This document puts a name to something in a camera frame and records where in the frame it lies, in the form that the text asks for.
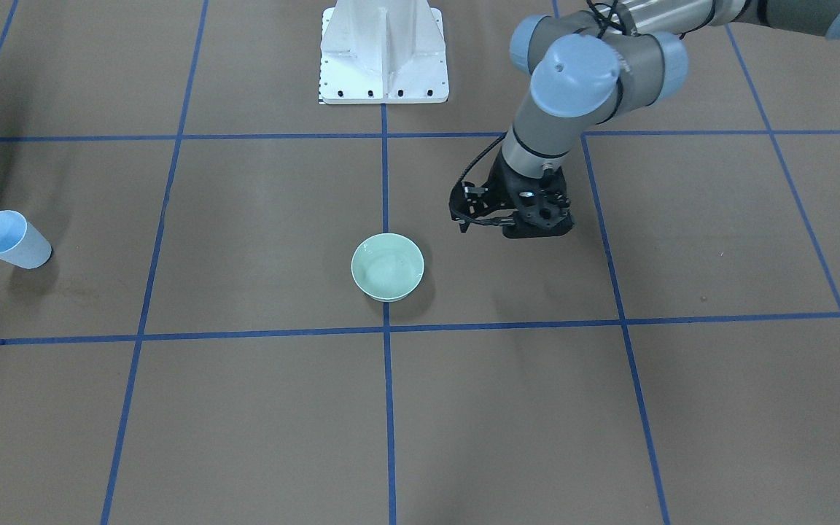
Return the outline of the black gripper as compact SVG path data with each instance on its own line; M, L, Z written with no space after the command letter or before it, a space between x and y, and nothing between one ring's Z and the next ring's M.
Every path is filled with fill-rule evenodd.
M506 203L520 219L559 219L559 205L553 198L559 170L550 163L537 163L537 177L522 175L499 153L492 166L497 186L506 195ZM516 226L514 216L486 218L497 210L487 188L474 184L456 184L451 190L451 219L456 219L461 233L473 224L486 227Z

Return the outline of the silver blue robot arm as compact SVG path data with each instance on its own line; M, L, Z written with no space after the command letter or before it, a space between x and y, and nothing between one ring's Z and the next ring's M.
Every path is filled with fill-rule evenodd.
M673 96L689 74L683 37L730 23L840 40L840 1L589 1L523 20L509 56L528 90L488 146L497 155L486 182L461 175L451 190L460 232L476 224L507 238L566 235L574 219L562 166L581 134Z

